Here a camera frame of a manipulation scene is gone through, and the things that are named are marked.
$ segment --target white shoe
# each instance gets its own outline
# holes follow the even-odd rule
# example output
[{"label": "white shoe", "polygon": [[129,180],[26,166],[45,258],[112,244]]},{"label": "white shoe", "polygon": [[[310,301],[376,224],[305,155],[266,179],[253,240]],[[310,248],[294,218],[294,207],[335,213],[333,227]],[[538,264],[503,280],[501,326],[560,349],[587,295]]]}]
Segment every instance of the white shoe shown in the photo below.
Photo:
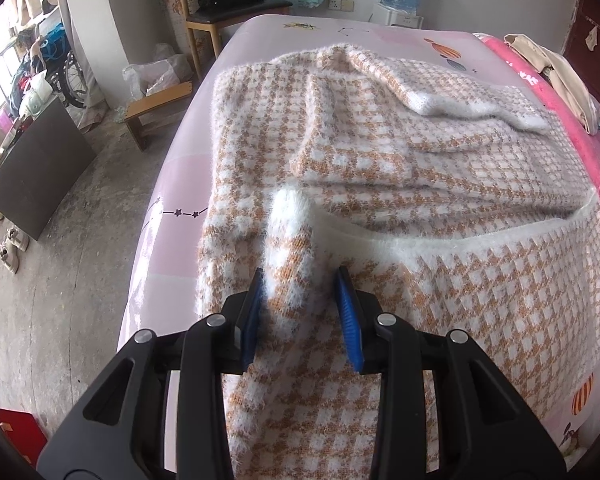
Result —
[{"label": "white shoe", "polygon": [[23,233],[17,227],[12,227],[7,230],[7,240],[22,252],[26,251],[27,247],[29,247],[29,235]]},{"label": "white shoe", "polygon": [[0,259],[12,274],[18,272],[20,261],[16,254],[16,248],[8,239],[0,244]]}]

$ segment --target black chair cushion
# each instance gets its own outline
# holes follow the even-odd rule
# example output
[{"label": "black chair cushion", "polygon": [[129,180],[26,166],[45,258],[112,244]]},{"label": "black chair cushion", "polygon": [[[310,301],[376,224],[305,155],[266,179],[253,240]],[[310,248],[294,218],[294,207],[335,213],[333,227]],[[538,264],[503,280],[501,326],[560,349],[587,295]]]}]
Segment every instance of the black chair cushion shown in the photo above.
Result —
[{"label": "black chair cushion", "polygon": [[191,23],[204,23],[211,25],[213,23],[224,22],[231,18],[246,16],[248,14],[264,13],[266,10],[282,9],[291,7],[293,4],[288,0],[259,0],[252,4],[246,4],[230,9],[207,9],[197,10],[191,16],[187,16],[187,21]]}]

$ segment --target white plastic bag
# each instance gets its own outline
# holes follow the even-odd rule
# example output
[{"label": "white plastic bag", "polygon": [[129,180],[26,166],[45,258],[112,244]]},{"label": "white plastic bag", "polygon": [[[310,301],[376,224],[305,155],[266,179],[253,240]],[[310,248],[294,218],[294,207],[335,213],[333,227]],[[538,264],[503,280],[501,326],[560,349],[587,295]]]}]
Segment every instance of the white plastic bag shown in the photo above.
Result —
[{"label": "white plastic bag", "polygon": [[[165,47],[173,52],[169,45],[159,43],[156,45],[155,55],[165,54],[167,52]],[[129,65],[122,71],[122,77],[129,84],[132,99],[137,101],[144,96],[186,81],[191,77],[191,67],[186,56],[174,54],[153,63]]]},{"label": "white plastic bag", "polygon": [[43,105],[51,97],[53,89],[45,80],[46,70],[36,74],[29,82],[29,89],[25,92],[18,110],[20,116],[36,116],[42,110]]},{"label": "white plastic bag", "polygon": [[154,61],[160,61],[174,56],[173,47],[168,43],[158,43],[154,50]]}]

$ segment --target star constellation print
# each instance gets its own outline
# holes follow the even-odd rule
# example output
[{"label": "star constellation print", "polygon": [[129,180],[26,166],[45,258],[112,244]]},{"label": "star constellation print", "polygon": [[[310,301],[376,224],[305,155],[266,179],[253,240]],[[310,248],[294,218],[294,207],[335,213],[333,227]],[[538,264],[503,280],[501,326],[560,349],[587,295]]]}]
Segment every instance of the star constellation print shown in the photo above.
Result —
[{"label": "star constellation print", "polygon": [[343,34],[344,36],[348,36],[349,33],[345,32],[345,30],[359,30],[360,32],[368,32],[368,30],[363,30],[362,28],[352,28],[352,27],[343,27],[338,32]]},{"label": "star constellation print", "polygon": [[[157,198],[156,200],[154,200],[154,202],[147,208],[147,211],[150,211],[153,206],[155,206],[158,202],[160,202],[160,200],[161,200],[160,198]],[[198,218],[207,209],[208,209],[208,207],[205,207],[204,209],[201,209],[200,211],[192,211],[189,213],[189,212],[184,212],[182,210],[182,208],[177,208],[175,211],[160,211],[159,214],[160,215],[173,215],[176,218],[179,218],[181,216],[190,216],[192,218]],[[140,230],[140,232],[144,231],[144,229],[149,225],[151,220],[152,220],[152,218],[149,218],[148,221],[145,222],[145,224],[142,226],[142,229]]]},{"label": "star constellation print", "polygon": [[183,213],[182,209],[176,209],[176,211],[163,211],[162,214],[163,215],[174,215],[176,217],[178,217],[178,216],[193,216],[193,218],[198,218],[200,216],[200,213],[205,212],[207,209],[209,209],[209,208],[205,207],[204,209],[202,209],[200,211],[194,211],[193,213]]}]

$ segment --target bed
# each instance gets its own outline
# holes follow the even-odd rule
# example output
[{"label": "bed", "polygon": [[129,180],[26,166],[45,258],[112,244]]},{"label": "bed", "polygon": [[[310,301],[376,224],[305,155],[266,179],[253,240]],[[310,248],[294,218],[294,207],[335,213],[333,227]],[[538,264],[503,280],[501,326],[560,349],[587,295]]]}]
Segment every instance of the bed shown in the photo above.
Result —
[{"label": "bed", "polygon": [[[600,134],[588,136],[548,84],[500,40],[464,32],[407,30],[371,23],[291,16],[259,16],[245,23],[198,89],[158,176],[142,231],[120,330],[121,347],[140,328],[158,335],[186,330],[198,268],[196,247],[211,192],[210,106],[223,70],[268,61],[299,50],[350,43],[382,56],[417,59],[495,86],[515,86],[532,102],[554,110],[567,129],[600,195]],[[170,383],[166,466],[173,469],[175,393]],[[580,445],[600,432],[600,361],[580,389],[542,420],[560,445],[580,428]]]}]

